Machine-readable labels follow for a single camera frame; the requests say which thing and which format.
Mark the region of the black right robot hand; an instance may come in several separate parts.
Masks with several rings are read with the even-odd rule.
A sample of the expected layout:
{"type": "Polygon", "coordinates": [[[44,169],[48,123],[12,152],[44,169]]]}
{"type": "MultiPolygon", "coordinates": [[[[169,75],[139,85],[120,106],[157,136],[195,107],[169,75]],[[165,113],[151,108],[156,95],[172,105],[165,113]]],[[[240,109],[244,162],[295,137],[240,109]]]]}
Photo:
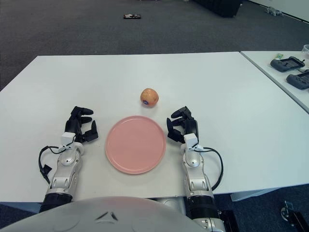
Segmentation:
{"type": "Polygon", "coordinates": [[[173,112],[171,118],[174,120],[167,118],[168,138],[182,144],[185,143],[184,136],[187,134],[194,133],[199,138],[197,121],[186,106],[173,112]]]}

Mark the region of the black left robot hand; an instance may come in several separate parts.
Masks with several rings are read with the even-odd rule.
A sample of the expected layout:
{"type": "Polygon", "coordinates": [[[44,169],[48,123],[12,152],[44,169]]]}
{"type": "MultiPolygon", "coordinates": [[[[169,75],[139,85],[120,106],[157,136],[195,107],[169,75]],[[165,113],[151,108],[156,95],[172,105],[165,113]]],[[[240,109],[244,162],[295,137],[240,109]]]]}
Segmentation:
{"type": "Polygon", "coordinates": [[[75,134],[75,142],[84,143],[91,142],[98,138],[96,122],[92,120],[93,111],[88,108],[75,106],[66,122],[64,132],[71,132],[75,134]],[[82,125],[91,122],[91,129],[82,133],[82,125]]]}

